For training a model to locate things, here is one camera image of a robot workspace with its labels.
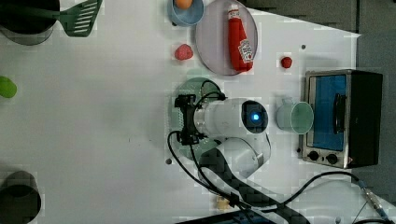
red ball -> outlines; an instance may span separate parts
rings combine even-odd
[[[282,61],[280,61],[280,63],[282,64],[282,67],[290,68],[293,60],[290,57],[285,57],[282,59]]]
[[[192,55],[193,55],[192,48],[186,44],[181,45],[175,51],[175,58],[181,61],[192,58]]]

oven control knob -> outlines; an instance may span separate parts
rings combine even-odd
[[[311,161],[317,161],[319,158],[319,154],[316,151],[311,151],[308,154],[309,159],[311,159]]]
[[[338,158],[334,154],[330,154],[329,156],[326,157],[326,160],[329,162],[329,164],[334,165],[338,162]]]

small red item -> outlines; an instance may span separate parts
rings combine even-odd
[[[280,61],[280,63],[282,64],[282,67],[290,68],[293,60],[290,57],[285,57],[282,59],[282,61]]]
[[[233,69],[238,72],[250,70],[253,67],[253,50],[235,4],[228,10],[228,45]]]
[[[192,48],[186,44],[181,45],[180,47],[177,48],[175,51],[175,58],[178,60],[184,61],[192,58],[193,52]]]

ketchup label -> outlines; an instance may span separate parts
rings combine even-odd
[[[251,49],[251,46],[248,43],[247,39],[241,41],[241,44],[239,46],[239,53],[241,53],[244,63],[253,62],[253,50]]]
[[[228,12],[228,20],[233,19],[233,18],[238,18],[238,19],[240,19],[240,17],[239,17],[239,10],[238,10],[238,9],[236,9],[236,10],[231,10],[231,11]]]

ketchup bottle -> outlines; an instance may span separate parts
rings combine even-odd
[[[244,25],[239,16],[238,5],[232,4],[228,9],[228,45],[233,69],[246,72],[253,67],[253,51],[248,42]]]

